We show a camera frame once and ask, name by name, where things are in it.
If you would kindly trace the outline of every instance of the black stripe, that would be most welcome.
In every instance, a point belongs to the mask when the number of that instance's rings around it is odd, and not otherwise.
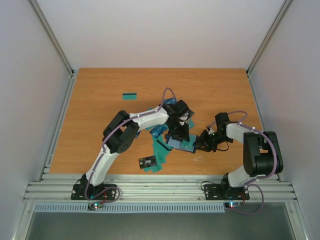
[[[122,93],[122,96],[125,96],[125,95],[137,95],[137,93]]]
[[[165,150],[171,151],[171,149],[170,149],[170,148],[167,148],[167,146],[164,145],[161,141],[157,140],[156,142],[157,142],[158,144],[160,144]]]

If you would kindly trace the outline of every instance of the brown table surface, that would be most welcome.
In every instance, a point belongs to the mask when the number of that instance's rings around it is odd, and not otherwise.
[[[103,130],[120,111],[144,112],[160,104],[163,90],[173,89],[195,112],[191,134],[200,135],[219,112],[244,110],[249,126],[261,129],[256,105],[244,69],[219,68],[81,68],[64,119],[50,173],[83,174],[95,161]],[[137,100],[122,100],[124,92]],[[166,98],[172,95],[167,91]],[[230,115],[231,121],[243,114]],[[234,141],[228,151],[195,154],[173,149],[163,169],[152,173],[139,168],[139,158],[152,156],[152,136],[143,130],[131,147],[119,155],[109,174],[222,175],[243,161],[243,145]]]

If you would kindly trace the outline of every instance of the wooden tabletop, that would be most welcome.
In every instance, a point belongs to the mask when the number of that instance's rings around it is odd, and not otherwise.
[[[120,111],[139,113],[161,102],[163,90],[173,89],[195,112],[191,134],[200,135],[219,112],[244,110],[249,126],[261,129],[256,105],[244,69],[217,68],[81,68],[64,119],[50,173],[83,174],[95,161],[103,130]],[[125,92],[137,100],[122,100]],[[171,98],[168,91],[166,98]],[[243,115],[230,115],[237,121]],[[143,130],[131,147],[119,155],[109,174],[222,175],[243,162],[243,146],[234,141],[226,152],[185,152],[173,149],[163,169],[152,173],[139,168],[139,158],[154,154],[152,136]]]

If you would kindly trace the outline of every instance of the white backdrop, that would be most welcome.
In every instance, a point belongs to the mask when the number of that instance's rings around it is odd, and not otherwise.
[[[69,75],[27,0],[0,7],[0,239],[37,180]]]
[[[275,131],[311,239],[320,239],[320,1],[293,1],[252,73],[267,130]]]
[[[283,0],[38,0],[72,67],[248,68]]]

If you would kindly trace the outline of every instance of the gray floor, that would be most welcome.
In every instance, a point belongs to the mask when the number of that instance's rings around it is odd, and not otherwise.
[[[244,206],[248,212],[257,204]],[[27,240],[291,240],[284,203],[253,216],[226,213],[46,213],[33,215]]]

